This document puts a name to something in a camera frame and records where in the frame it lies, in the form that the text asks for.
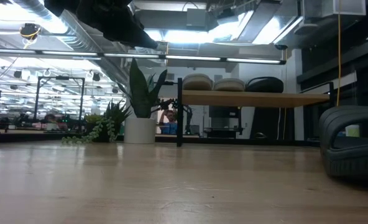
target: white planter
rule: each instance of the white planter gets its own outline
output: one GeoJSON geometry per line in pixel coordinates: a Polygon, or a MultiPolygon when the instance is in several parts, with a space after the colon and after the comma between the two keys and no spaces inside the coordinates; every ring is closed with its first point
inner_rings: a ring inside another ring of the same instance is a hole
{"type": "Polygon", "coordinates": [[[124,142],[131,144],[155,143],[156,122],[149,118],[126,118],[124,142]]]}

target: table surface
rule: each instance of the table surface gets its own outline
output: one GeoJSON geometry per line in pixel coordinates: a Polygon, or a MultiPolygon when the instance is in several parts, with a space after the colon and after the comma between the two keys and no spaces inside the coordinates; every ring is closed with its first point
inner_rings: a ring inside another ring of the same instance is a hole
{"type": "Polygon", "coordinates": [[[295,108],[329,100],[327,94],[248,93],[183,90],[184,105],[295,108]]]}
{"type": "Polygon", "coordinates": [[[314,148],[0,144],[0,223],[368,223],[314,148]]]}

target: cushion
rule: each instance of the cushion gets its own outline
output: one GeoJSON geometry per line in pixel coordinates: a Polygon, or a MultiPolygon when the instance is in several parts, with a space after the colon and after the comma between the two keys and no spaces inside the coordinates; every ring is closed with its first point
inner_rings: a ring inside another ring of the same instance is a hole
{"type": "Polygon", "coordinates": [[[237,78],[223,78],[214,83],[215,91],[244,91],[245,83],[237,78]]]}
{"type": "Polygon", "coordinates": [[[183,79],[183,90],[211,90],[213,81],[205,74],[187,75],[183,79]]]}
{"type": "Polygon", "coordinates": [[[283,81],[275,77],[258,77],[247,82],[245,91],[259,93],[282,93],[283,81]]]}

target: potted plant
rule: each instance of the potted plant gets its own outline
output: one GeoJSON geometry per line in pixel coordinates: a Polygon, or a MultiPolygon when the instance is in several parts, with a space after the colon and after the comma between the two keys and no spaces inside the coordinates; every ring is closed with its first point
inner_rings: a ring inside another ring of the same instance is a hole
{"type": "Polygon", "coordinates": [[[156,106],[160,88],[165,83],[167,70],[163,71],[154,85],[154,76],[145,79],[136,60],[130,67],[129,87],[127,91],[121,84],[119,88],[130,100],[136,118],[125,120],[124,142],[134,144],[152,144],[155,142],[156,122],[150,119],[152,107],[156,106]]]}
{"type": "Polygon", "coordinates": [[[87,135],[81,138],[63,138],[63,142],[67,143],[89,143],[93,142],[113,142],[115,141],[117,134],[119,134],[120,126],[122,122],[130,115],[130,107],[124,109],[119,103],[109,102],[107,110],[103,116],[90,115],[85,119],[88,122],[87,128],[89,131],[87,135]]]}

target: beige cushion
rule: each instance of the beige cushion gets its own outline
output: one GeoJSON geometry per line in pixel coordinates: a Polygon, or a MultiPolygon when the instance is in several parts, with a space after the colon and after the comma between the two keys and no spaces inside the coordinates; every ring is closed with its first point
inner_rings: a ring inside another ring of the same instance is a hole
{"type": "Polygon", "coordinates": [[[215,91],[245,91],[245,83],[237,78],[223,78],[214,83],[215,91]]]}
{"type": "Polygon", "coordinates": [[[183,90],[211,90],[213,81],[205,74],[187,75],[183,80],[183,90]]]}

